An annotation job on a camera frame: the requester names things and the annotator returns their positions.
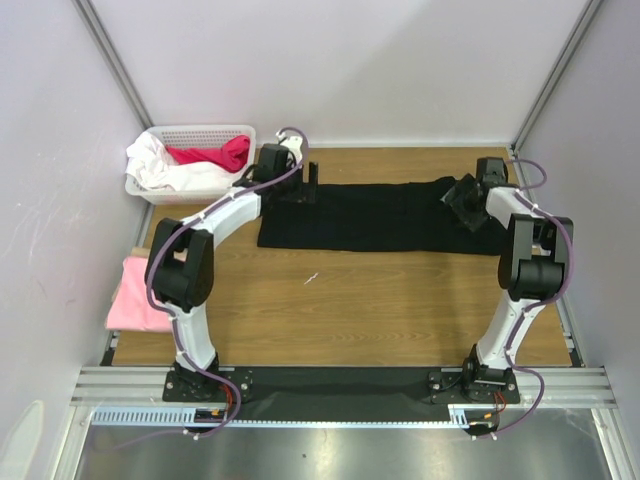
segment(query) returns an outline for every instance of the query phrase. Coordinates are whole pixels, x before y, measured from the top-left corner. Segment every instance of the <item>small white scrap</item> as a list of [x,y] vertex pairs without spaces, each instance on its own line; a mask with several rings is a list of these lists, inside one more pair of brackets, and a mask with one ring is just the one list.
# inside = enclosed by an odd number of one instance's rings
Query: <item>small white scrap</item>
[[316,272],[313,275],[311,275],[309,277],[309,280],[307,280],[306,282],[304,282],[304,285],[306,285],[307,283],[309,283],[311,280],[313,280],[314,278],[316,278],[318,275],[320,274],[320,272]]

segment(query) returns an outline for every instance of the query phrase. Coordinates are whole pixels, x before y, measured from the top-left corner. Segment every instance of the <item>white plastic basket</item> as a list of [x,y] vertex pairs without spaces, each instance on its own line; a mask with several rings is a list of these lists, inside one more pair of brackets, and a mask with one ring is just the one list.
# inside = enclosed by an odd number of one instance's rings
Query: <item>white plastic basket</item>
[[[176,148],[220,148],[238,135],[250,138],[249,158],[245,167],[238,172],[238,176],[249,165],[253,164],[256,153],[256,131],[248,125],[184,125],[179,127],[151,127],[147,130],[158,138],[164,145]],[[170,205],[185,203],[211,203],[227,190],[194,190],[190,192],[175,192],[171,190],[145,190],[131,175],[127,175],[124,188],[128,194],[142,197],[154,205]]]

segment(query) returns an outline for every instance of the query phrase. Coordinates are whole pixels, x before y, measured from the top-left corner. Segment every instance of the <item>white cable carrier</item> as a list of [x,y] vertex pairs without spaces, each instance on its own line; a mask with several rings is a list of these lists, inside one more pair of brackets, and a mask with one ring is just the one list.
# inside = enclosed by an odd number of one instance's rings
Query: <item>white cable carrier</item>
[[[195,407],[98,407],[93,425],[135,427],[215,427],[221,420],[198,420],[198,411],[210,412],[211,408]],[[250,428],[407,428],[407,429],[460,429],[469,428],[464,410],[449,407],[448,421],[434,422],[294,422],[269,420],[235,420],[229,427]]]

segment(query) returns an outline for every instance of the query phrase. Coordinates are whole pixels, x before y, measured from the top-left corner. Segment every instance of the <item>wooden surface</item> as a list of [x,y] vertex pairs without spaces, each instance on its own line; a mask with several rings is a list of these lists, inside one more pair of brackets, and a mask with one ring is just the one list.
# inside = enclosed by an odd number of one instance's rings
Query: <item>wooden surface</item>
[[[489,155],[506,151],[318,149],[311,160],[321,183],[403,183],[475,173],[475,160]],[[200,208],[156,208],[146,246],[159,219]],[[497,257],[264,249],[259,228],[260,220],[245,225],[216,250],[207,315],[225,364],[459,365],[500,297]],[[114,364],[168,364],[174,354],[170,334],[122,332]],[[517,360],[569,364],[555,308],[536,319]]]

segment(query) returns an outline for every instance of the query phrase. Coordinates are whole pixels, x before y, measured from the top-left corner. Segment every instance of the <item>white cloth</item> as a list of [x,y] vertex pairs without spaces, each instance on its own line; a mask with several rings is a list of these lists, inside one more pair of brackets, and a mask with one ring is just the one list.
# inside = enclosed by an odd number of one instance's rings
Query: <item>white cloth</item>
[[242,176],[210,162],[178,165],[160,140],[143,132],[127,148],[126,172],[146,190],[226,190]]

